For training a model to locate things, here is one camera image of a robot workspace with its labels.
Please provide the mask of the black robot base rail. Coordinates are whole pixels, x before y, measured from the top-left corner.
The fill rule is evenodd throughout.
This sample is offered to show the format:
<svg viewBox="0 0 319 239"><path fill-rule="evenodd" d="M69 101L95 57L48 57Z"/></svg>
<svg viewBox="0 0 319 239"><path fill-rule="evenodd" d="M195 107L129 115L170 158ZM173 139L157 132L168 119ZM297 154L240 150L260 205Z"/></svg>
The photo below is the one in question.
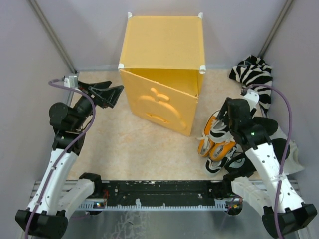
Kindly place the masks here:
<svg viewBox="0 0 319 239"><path fill-rule="evenodd" d="M62 183L56 192L47 192L44 199L57 196L54 215L70 218L78 209L91 214L101 211L128 210L213 210L226 211L235 207L228 198L240 197L260 215L287 213L300 208L303 201L283 179L280 190L278 179L256 186L247 177L226 174L221 181L102 181L100 175L83 173L78 181L66 190Z"/></svg>

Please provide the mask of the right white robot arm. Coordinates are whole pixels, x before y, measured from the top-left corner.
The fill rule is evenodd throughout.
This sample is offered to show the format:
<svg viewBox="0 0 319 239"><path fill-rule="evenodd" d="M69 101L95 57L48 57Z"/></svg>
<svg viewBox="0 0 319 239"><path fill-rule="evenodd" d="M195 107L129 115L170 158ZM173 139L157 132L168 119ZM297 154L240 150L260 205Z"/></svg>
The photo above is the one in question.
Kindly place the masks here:
<svg viewBox="0 0 319 239"><path fill-rule="evenodd" d="M266 130L253 121L248 101L227 98L217 118L228 123L235 142L266 187L263 192L247 177L225 176L223 193L243 198L259 213L266 231L275 239L305 228L318 214L317 209L304 202L283 173Z"/></svg>

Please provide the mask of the black white canvas sneaker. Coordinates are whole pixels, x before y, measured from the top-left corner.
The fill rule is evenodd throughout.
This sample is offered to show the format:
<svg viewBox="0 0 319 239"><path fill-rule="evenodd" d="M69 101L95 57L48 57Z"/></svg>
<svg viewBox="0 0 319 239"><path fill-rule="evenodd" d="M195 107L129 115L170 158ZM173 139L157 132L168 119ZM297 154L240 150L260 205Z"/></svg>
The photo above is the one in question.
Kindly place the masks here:
<svg viewBox="0 0 319 239"><path fill-rule="evenodd" d="M233 141L228 126L220 120L217 120L217 113L219 110L212 114L212 123L209 131L209 139L214 143L223 143Z"/></svg>

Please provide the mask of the orange canvas sneaker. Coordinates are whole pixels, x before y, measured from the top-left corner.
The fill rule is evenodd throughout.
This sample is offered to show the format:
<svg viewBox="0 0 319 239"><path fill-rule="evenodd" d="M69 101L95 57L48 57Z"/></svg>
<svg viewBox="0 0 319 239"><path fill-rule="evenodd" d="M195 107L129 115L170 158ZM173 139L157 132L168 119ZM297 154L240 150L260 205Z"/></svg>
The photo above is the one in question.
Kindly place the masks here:
<svg viewBox="0 0 319 239"><path fill-rule="evenodd" d="M207 157L212 147L216 144L212 140L210 140L208 136L211 123L212 123L212 115L209 117L206 123L206 126L202 132L202 136L197 138L197 140L200 141L197 152L201 157Z"/></svg>
<svg viewBox="0 0 319 239"><path fill-rule="evenodd" d="M216 143L209 153L209 159L221 161L235 146L236 143L233 141Z"/></svg>

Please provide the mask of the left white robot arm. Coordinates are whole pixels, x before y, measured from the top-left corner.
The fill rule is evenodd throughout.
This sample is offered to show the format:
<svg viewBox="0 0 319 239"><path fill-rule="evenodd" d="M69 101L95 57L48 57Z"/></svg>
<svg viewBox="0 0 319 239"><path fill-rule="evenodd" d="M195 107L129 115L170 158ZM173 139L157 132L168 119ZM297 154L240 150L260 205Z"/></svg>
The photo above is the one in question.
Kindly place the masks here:
<svg viewBox="0 0 319 239"><path fill-rule="evenodd" d="M15 215L26 239L29 236L62 238L80 204L90 196L97 198L103 194L101 176L83 173L76 185L61 196L69 171L81 153L86 133L95 121L96 107L113 108L124 90L123 85L113 87L111 81L87 84L54 79L48 83L81 97L73 107L57 102L49 109L50 125L55 132L49 164L27 208L18 210Z"/></svg>

